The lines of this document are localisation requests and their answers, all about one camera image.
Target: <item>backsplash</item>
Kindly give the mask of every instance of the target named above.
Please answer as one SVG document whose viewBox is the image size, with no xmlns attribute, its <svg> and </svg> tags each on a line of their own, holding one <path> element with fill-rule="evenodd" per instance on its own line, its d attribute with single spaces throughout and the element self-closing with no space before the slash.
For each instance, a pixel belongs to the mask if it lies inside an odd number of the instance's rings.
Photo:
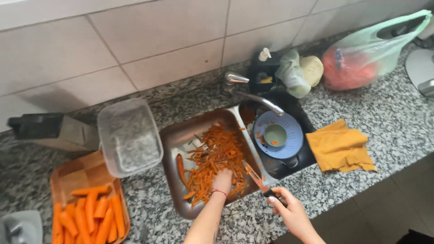
<svg viewBox="0 0 434 244">
<path fill-rule="evenodd" d="M 432 3 L 157 0 L 5 30 L 0 132 L 24 113 L 70 112 L 150 88 L 164 99 L 161 89 L 179 94 L 243 70 L 248 62 L 238 63 L 265 46 L 297 46 Z M 180 86 L 158 87 L 173 81 Z"/>
</svg>

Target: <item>yellow cloth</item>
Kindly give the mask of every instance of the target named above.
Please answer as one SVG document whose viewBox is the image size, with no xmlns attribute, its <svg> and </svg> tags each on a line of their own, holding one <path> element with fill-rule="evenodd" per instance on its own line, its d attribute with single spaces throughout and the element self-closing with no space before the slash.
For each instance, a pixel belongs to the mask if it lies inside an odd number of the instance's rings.
<svg viewBox="0 0 434 244">
<path fill-rule="evenodd" d="M 344 119 L 307 133 L 306 138 L 322 172 L 358 168 L 377 171 L 364 146 L 368 138 L 359 130 L 348 129 Z"/>
</svg>

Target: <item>green bowl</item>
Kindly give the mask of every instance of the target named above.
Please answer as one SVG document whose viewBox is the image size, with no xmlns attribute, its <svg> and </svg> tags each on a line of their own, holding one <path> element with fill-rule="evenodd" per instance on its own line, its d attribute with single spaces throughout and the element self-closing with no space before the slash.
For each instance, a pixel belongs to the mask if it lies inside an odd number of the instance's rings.
<svg viewBox="0 0 434 244">
<path fill-rule="evenodd" d="M 270 146 L 283 146 L 286 142 L 286 130 L 278 124 L 271 124 L 265 128 L 264 139 Z"/>
</svg>

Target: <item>blue colander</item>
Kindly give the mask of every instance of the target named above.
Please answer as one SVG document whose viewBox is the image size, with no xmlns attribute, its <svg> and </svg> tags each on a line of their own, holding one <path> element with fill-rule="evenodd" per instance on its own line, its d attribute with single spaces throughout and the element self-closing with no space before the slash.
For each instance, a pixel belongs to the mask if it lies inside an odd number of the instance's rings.
<svg viewBox="0 0 434 244">
<path fill-rule="evenodd" d="M 282 126 L 286 130 L 286 142 L 280 147 L 273 147 L 267 143 L 264 146 L 256 136 L 258 131 L 259 135 L 263 135 L 265 128 L 272 122 Z M 300 124 L 298 124 L 294 117 L 287 113 L 284 113 L 280 117 L 272 111 L 261 114 L 253 125 L 253 132 L 253 137 L 258 147 L 272 158 L 291 158 L 297 155 L 303 146 L 303 131 L 301 130 Z"/>
</svg>

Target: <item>wooden cutting board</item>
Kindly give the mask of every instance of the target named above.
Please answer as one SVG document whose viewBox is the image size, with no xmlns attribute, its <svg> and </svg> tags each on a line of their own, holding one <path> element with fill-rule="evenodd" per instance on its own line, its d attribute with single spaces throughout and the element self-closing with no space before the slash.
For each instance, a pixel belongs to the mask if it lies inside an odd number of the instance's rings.
<svg viewBox="0 0 434 244">
<path fill-rule="evenodd" d="M 96 151 L 66 162 L 54 169 L 50 178 L 53 206 L 56 203 L 61 203 L 65 207 L 67 204 L 77 202 L 78 197 L 71 194 L 74 190 L 104 185 L 110 185 L 112 189 L 108 194 L 105 194 L 107 198 L 114 195 L 121 196 L 125 236 L 113 242 L 113 244 L 119 244 L 130 231 L 130 217 L 122 192 L 121 181 L 109 174 L 102 151 Z"/>
</svg>

